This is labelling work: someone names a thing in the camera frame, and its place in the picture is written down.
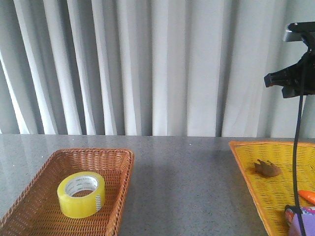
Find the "wicker basket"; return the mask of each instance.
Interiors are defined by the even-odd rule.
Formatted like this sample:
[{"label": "wicker basket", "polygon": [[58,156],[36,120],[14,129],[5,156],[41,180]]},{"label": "wicker basket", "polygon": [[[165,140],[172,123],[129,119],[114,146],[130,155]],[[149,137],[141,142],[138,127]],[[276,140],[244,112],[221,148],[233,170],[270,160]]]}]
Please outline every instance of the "wicker basket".
[{"label": "wicker basket", "polygon": [[[116,236],[121,223],[134,154],[127,149],[72,148],[53,153],[0,221],[0,235]],[[103,208],[72,219],[60,211],[57,187],[81,171],[101,174],[106,184]]]},{"label": "wicker basket", "polygon": [[[292,183],[292,142],[230,142],[237,164],[252,195],[258,214],[271,236],[286,236],[285,205],[294,205]],[[315,144],[299,143],[297,150],[298,188],[315,191]],[[255,172],[257,159],[270,160],[282,170],[276,177]],[[312,206],[300,198],[301,206]]]}]

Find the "orange carrot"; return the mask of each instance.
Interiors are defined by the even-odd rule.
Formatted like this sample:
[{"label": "orange carrot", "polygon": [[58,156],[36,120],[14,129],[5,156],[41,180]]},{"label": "orange carrot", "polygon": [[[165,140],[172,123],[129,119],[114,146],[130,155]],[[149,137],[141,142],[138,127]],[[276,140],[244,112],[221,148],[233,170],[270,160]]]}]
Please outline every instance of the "orange carrot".
[{"label": "orange carrot", "polygon": [[307,190],[299,190],[299,195],[310,203],[315,204],[315,192]]}]

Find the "gray countertop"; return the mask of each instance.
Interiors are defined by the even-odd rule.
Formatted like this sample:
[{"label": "gray countertop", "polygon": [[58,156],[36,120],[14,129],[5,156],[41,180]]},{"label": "gray countertop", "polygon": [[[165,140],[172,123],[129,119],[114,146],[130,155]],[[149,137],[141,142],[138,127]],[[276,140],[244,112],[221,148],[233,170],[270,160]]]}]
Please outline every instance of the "gray countertop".
[{"label": "gray countertop", "polygon": [[236,139],[0,135],[0,216],[54,151],[129,148],[135,164],[120,236],[266,236],[231,140]]}]

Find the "brown object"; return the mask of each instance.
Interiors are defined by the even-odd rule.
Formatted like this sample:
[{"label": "brown object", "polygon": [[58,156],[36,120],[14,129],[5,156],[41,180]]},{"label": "brown object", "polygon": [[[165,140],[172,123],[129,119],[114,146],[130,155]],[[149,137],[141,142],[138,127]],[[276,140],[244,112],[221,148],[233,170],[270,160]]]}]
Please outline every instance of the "brown object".
[{"label": "brown object", "polygon": [[[116,236],[133,162],[134,154],[128,149],[71,148],[54,152],[0,221],[0,235]],[[67,176],[81,171],[104,177],[106,200],[94,215],[72,219],[60,210],[57,187]]]},{"label": "brown object", "polygon": [[274,163],[272,163],[271,161],[267,161],[270,165],[268,165],[266,162],[261,161],[259,159],[257,161],[260,164],[254,163],[256,172],[262,174],[263,176],[274,177],[281,173],[280,168],[276,166]]}]

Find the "yellow packing tape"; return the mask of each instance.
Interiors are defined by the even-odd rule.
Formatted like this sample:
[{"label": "yellow packing tape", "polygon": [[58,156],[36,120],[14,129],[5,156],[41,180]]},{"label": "yellow packing tape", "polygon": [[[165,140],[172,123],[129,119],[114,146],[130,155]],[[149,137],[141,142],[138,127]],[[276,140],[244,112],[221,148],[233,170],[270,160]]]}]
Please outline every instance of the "yellow packing tape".
[{"label": "yellow packing tape", "polygon": [[[83,190],[92,193],[83,197],[73,197]],[[60,208],[70,218],[84,218],[95,214],[105,203],[105,182],[94,172],[79,172],[65,178],[58,186],[57,195]]]}]

